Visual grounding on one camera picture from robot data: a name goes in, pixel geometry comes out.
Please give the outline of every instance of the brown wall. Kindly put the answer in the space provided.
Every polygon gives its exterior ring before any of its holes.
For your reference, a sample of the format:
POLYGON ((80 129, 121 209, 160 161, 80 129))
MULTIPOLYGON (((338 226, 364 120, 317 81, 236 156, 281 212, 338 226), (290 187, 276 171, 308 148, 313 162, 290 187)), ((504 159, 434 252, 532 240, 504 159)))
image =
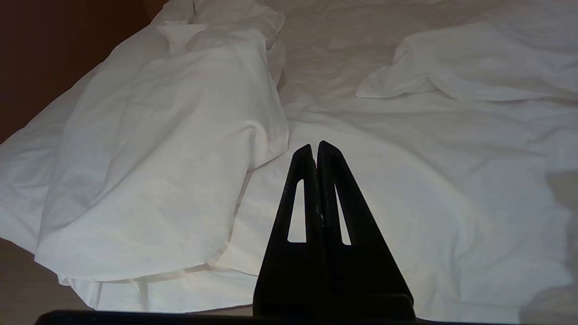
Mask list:
POLYGON ((157 10, 145 9, 143 0, 11 0, 2 7, 0 142, 146 26, 147 11, 157 10))

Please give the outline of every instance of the bed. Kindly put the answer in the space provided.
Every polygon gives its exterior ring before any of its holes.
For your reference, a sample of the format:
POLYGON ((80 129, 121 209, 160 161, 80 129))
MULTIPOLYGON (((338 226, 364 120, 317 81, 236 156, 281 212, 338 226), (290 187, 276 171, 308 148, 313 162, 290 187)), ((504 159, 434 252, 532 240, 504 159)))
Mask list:
POLYGON ((0 237, 98 310, 248 305, 291 155, 325 140, 418 317, 575 323, 576 12, 171 0, 0 146, 0 237))

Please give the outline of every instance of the mattress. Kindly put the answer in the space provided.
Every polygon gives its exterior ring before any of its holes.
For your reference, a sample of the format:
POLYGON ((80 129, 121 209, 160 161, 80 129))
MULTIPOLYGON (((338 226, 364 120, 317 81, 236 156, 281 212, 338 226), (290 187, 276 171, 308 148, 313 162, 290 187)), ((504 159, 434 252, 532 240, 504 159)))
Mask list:
MULTIPOLYGON (((266 4, 284 13, 279 40, 286 65, 277 89, 288 149, 237 178, 225 245, 205 263, 189 260, 141 274, 131 269, 117 279, 53 269, 61 283, 101 310, 188 312, 250 304, 291 155, 325 140, 347 159, 414 295, 418 317, 576 322, 576 102, 456 101, 439 90, 355 96, 405 37, 468 21, 495 2, 266 4)), ((290 239, 303 241, 299 196, 292 222, 290 239)), ((171 232, 154 236, 167 240, 171 232)), ((34 250, 19 243, 32 239, 8 239, 34 250)))

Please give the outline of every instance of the white duvet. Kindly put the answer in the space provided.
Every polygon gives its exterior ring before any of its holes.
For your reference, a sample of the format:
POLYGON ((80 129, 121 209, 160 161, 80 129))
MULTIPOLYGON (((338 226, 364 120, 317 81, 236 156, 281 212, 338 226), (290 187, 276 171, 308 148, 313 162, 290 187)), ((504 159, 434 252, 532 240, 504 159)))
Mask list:
MULTIPOLYGON (((103 63, 66 123, 42 226, 32 213, 26 240, 3 237, 30 247, 40 229, 37 261, 96 309, 250 304, 291 155, 326 140, 344 153, 419 317, 576 320, 576 103, 354 95, 404 37, 495 1, 271 0, 286 15, 279 98, 272 12, 251 24, 233 10, 237 24, 211 31, 222 16, 195 21, 186 3, 170 2, 103 63), (195 24, 207 27, 181 27, 170 56, 157 27, 195 24)), ((226 3, 198 2, 216 13, 226 3)), ((2 229, 22 228, 6 215, 2 229)))

